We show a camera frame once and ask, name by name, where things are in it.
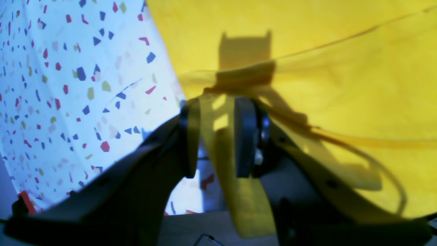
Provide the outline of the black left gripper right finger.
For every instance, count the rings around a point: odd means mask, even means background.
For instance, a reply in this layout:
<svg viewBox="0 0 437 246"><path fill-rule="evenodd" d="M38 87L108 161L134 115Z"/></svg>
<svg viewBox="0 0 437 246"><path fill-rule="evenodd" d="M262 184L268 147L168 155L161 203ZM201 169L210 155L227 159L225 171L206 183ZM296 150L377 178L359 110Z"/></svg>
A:
<svg viewBox="0 0 437 246"><path fill-rule="evenodd" d="M234 100L236 177L261 183L281 246L424 246L434 228L402 219L358 194L301 151L266 109Z"/></svg>

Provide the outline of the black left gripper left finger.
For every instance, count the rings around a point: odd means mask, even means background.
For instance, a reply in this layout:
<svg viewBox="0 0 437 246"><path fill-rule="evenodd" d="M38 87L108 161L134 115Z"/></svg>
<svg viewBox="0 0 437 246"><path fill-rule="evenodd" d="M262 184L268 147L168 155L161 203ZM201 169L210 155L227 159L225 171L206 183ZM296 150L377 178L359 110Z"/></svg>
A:
<svg viewBox="0 0 437 246"><path fill-rule="evenodd" d="M162 124L132 153L68 199L12 216L5 235L35 246L155 246L173 189L195 177L199 99Z"/></svg>

